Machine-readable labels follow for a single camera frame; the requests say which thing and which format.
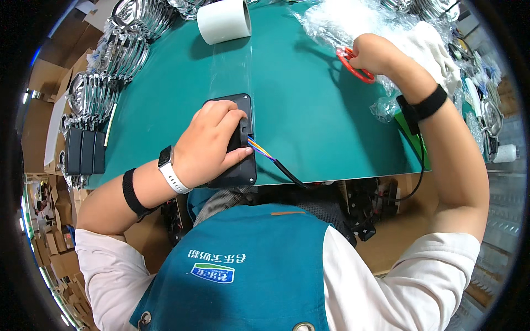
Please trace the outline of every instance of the white roll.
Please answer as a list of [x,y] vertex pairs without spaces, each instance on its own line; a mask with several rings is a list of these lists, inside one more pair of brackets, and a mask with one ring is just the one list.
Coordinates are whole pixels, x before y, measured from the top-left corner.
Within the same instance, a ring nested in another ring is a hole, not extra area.
[[222,0],[201,7],[197,24],[202,38],[209,45],[252,34],[245,0]]
[[493,163],[513,162],[517,159],[517,147],[515,145],[501,145],[497,150],[497,155],[493,159]]

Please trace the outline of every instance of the green anti-static mat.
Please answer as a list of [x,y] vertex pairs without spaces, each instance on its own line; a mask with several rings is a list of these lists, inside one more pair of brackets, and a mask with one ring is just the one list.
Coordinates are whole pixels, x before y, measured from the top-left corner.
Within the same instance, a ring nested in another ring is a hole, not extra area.
[[[252,5],[252,37],[214,46],[203,41],[197,22],[178,22],[121,93],[105,173],[91,176],[89,188],[157,159],[204,101],[236,93],[252,97],[256,141],[302,181],[419,172],[399,125],[370,113],[383,88],[347,71],[288,10],[307,7]],[[256,184],[288,182],[271,161],[256,160]]]

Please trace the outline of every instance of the smartwatch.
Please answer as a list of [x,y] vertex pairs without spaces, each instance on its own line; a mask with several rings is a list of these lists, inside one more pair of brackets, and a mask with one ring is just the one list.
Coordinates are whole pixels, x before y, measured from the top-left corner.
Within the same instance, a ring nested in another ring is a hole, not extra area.
[[165,180],[175,193],[186,194],[193,189],[184,186],[175,175],[175,171],[173,170],[173,151],[173,145],[169,145],[162,149],[160,156],[158,157],[158,170],[164,175]]

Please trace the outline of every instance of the black cable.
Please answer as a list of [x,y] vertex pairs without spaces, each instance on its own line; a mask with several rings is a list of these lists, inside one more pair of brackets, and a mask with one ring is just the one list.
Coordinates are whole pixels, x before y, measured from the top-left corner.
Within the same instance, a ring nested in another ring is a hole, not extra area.
[[295,177],[295,175],[293,175],[289,170],[287,170],[287,168],[284,167],[284,165],[281,164],[280,161],[275,159],[272,162],[278,167],[278,169],[281,170],[281,172],[283,172],[287,176],[287,178],[292,180],[293,183],[295,183],[296,185],[300,186],[303,189],[309,189],[309,185],[302,183],[298,178]]
[[421,134],[418,134],[418,138],[420,139],[420,149],[421,149],[421,173],[420,173],[420,178],[418,179],[418,183],[416,184],[416,187],[414,188],[414,190],[412,190],[412,192],[410,192],[409,195],[403,198],[399,198],[399,199],[393,199],[387,196],[380,196],[379,194],[374,193],[374,192],[371,192],[372,195],[376,196],[379,199],[385,200],[385,201],[400,202],[400,201],[404,201],[410,198],[411,196],[414,195],[414,193],[416,193],[416,191],[420,188],[421,180],[423,179],[423,173],[425,172],[425,149],[423,148],[423,139],[421,138]]

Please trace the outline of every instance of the red scissor handle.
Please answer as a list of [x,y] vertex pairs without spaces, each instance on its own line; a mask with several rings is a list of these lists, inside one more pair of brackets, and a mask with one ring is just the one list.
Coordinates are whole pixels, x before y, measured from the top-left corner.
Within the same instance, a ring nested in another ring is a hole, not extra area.
[[342,62],[342,64],[348,69],[352,74],[354,74],[357,78],[365,82],[366,84],[373,84],[375,83],[374,75],[372,75],[371,72],[365,69],[361,69],[363,73],[366,76],[361,75],[361,73],[357,70],[355,70],[351,65],[349,60],[354,58],[354,51],[351,50],[351,48],[345,47],[344,49],[337,48],[337,57]]

